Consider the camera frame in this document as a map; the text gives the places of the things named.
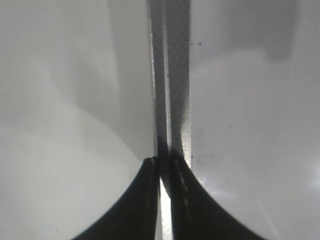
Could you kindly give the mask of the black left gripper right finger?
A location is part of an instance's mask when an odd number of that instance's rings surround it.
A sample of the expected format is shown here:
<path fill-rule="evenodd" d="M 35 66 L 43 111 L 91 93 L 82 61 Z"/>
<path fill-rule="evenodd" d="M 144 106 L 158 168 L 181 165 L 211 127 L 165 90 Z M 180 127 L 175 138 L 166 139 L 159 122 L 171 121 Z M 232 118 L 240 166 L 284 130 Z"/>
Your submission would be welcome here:
<path fill-rule="evenodd" d="M 169 185 L 175 240 L 261 240 L 201 186 L 183 156 L 172 151 Z"/>

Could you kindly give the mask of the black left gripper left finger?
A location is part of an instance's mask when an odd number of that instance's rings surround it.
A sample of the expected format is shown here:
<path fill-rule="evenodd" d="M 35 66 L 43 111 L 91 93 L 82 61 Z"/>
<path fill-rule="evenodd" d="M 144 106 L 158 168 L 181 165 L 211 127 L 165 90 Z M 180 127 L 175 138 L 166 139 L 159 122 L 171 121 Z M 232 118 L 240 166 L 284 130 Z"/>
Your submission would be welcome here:
<path fill-rule="evenodd" d="M 76 240 L 154 240 L 156 234 L 160 163 L 146 158 L 118 201 Z"/>

